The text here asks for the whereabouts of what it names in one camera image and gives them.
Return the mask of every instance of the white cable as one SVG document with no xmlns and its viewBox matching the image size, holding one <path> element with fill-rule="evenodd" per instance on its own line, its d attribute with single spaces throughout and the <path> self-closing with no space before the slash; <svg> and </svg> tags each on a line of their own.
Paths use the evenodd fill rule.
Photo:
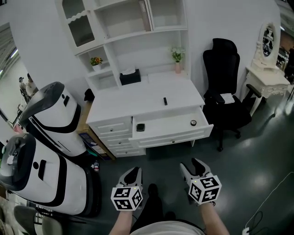
<svg viewBox="0 0 294 235">
<path fill-rule="evenodd" d="M 280 186 L 280 184 L 282 183 L 282 182 L 284 182 L 285 181 L 285 179 L 290 175 L 290 174 L 292 174 L 292 173 L 294 173 L 294 172 L 290 172 L 289 174 L 287 174 L 287 176 L 277 185 L 277 187 L 275 187 L 274 188 L 274 190 L 273 191 L 271 191 L 271 193 L 269 194 L 269 196 L 267 196 L 267 198 L 263 201 L 263 203 L 260 205 L 260 207 L 257 209 L 257 211 L 253 214 L 253 216 L 250 218 L 250 220 L 252 220 L 252 218 L 254 217 L 254 215 L 256 215 L 256 213 L 259 211 L 259 209 L 262 207 L 262 205 L 266 202 L 266 200 L 270 197 L 270 195 Z"/>
</svg>

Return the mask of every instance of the ceiling light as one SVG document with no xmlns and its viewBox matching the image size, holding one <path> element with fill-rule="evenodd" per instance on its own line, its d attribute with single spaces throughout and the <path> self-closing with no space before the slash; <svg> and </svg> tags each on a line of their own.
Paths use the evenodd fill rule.
<svg viewBox="0 0 294 235">
<path fill-rule="evenodd" d="M 12 54 L 12 56 L 10 58 L 13 58 L 18 52 L 18 49 Z"/>
</svg>

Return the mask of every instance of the flower vase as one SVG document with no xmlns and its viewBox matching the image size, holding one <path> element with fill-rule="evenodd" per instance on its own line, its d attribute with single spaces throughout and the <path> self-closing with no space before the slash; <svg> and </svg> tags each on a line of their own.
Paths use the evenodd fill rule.
<svg viewBox="0 0 294 235">
<path fill-rule="evenodd" d="M 181 65 L 180 62 L 175 63 L 175 73 L 180 74 L 181 73 Z"/>
<path fill-rule="evenodd" d="M 93 70 L 96 71 L 96 72 L 100 71 L 101 70 L 101 64 L 97 64 L 97 65 L 93 66 Z"/>
</svg>

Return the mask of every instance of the chair armrest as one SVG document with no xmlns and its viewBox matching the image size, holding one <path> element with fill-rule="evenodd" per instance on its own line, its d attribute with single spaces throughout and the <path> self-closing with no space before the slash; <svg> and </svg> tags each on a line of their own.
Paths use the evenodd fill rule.
<svg viewBox="0 0 294 235">
<path fill-rule="evenodd" d="M 215 90 L 213 89 L 209 89 L 205 95 L 204 95 L 204 98 L 212 98 L 216 103 L 218 104 L 224 104 L 225 103 L 225 100 L 221 97 L 221 95 L 216 92 Z"/>
<path fill-rule="evenodd" d="M 253 94 L 256 95 L 258 98 L 261 97 L 261 93 L 260 93 L 257 89 L 255 89 L 253 85 L 251 85 L 251 84 L 247 84 L 246 86 L 247 86 L 247 87 L 249 88 L 249 90 L 252 91 Z"/>
</svg>

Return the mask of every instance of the forearm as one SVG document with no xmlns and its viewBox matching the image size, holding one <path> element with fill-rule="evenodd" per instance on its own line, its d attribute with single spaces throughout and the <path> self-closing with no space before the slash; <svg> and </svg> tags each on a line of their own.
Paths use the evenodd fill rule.
<svg viewBox="0 0 294 235">
<path fill-rule="evenodd" d="M 229 235 L 228 230 L 211 203 L 202 204 L 200 211 L 207 235 Z"/>
<path fill-rule="evenodd" d="M 109 235 L 130 235 L 132 216 L 132 211 L 121 211 Z"/>
</svg>

